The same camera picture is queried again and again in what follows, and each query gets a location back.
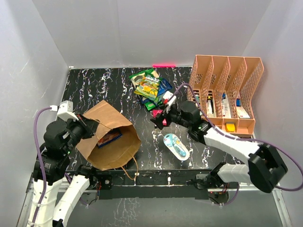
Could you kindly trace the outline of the yellow green snack bag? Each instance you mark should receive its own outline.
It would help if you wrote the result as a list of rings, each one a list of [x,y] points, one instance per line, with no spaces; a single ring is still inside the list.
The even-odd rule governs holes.
[[[160,82],[161,79],[152,76],[143,76],[142,79],[136,82],[134,93],[147,97],[150,100],[155,100],[160,87]]]

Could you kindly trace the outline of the blue sweet chilli chips bag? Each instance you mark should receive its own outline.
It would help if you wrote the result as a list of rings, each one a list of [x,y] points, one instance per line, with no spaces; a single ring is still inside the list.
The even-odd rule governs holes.
[[[97,142],[97,147],[102,148],[120,137],[122,137],[121,131],[118,128],[112,129]]]

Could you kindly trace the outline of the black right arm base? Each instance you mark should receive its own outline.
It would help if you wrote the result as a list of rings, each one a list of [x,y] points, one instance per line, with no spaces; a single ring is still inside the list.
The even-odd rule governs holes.
[[[218,176],[208,174],[197,174],[193,179],[194,186],[198,189],[221,189],[220,193],[226,193],[230,183],[224,183]]]

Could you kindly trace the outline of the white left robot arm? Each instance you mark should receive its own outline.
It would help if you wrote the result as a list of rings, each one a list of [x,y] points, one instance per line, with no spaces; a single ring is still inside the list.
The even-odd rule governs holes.
[[[48,124],[44,144],[38,148],[33,172],[34,195],[28,227],[64,227],[84,191],[98,183],[95,169],[81,165],[71,178],[65,194],[57,195],[70,163],[69,154],[81,140],[92,138],[98,122],[77,115],[77,119],[57,120]]]

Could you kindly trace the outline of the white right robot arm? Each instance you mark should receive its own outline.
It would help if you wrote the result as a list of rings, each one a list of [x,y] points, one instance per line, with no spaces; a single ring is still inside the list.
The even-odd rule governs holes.
[[[173,122],[186,127],[194,141],[218,148],[242,162],[241,165],[218,164],[207,176],[197,181],[204,188],[221,188],[227,183],[237,182],[253,184],[262,192],[270,193],[288,171],[275,147],[241,140],[218,127],[212,127],[192,102],[172,104],[169,110],[165,105],[161,113],[151,118],[151,122],[160,130],[164,128],[164,121],[167,125]]]

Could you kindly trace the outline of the blue Burts chips bag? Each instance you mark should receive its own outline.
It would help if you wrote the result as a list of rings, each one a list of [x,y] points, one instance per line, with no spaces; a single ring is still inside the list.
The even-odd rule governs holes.
[[[163,96],[164,96],[164,93],[161,94],[161,95],[159,95],[159,96],[157,96],[157,97],[155,98],[155,100],[152,100],[151,102],[152,102],[155,106],[158,106],[159,104],[162,103],[162,98],[163,98]]]

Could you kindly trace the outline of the green cassava chips bag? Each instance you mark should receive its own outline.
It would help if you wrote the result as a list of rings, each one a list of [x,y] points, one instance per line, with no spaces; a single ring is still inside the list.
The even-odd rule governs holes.
[[[163,104],[164,94],[172,89],[171,84],[154,69],[141,71],[129,76],[129,79],[134,86],[134,93],[148,111]]]

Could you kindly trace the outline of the dark blue potato chips bag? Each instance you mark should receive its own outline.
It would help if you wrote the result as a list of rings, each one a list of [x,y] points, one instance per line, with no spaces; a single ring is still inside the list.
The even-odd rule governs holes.
[[[160,87],[159,87],[158,94],[156,97],[157,98],[160,97],[166,91],[171,90],[171,89],[172,89],[171,84],[165,78],[161,78]],[[141,95],[139,95],[139,99],[140,99],[141,103],[143,103],[143,104],[150,101],[149,98],[141,96]]]

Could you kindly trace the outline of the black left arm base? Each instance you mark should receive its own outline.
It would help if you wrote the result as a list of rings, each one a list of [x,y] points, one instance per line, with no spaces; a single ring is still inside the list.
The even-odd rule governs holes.
[[[81,165],[76,170],[76,175],[83,175],[89,180],[88,190],[110,190],[113,184],[113,177],[109,173],[101,173],[95,167]]]

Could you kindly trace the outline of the brown paper bag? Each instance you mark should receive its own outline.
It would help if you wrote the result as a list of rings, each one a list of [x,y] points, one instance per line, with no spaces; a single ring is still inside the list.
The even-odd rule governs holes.
[[[139,170],[135,154],[141,146],[141,140],[133,124],[105,100],[90,108],[84,117],[96,122],[98,127],[95,135],[90,139],[82,139],[76,149],[95,168],[102,171],[122,168],[129,179],[135,180],[137,174],[130,177],[124,168],[130,160],[134,160],[136,170]],[[122,136],[99,148],[99,140],[115,129],[118,129]]]

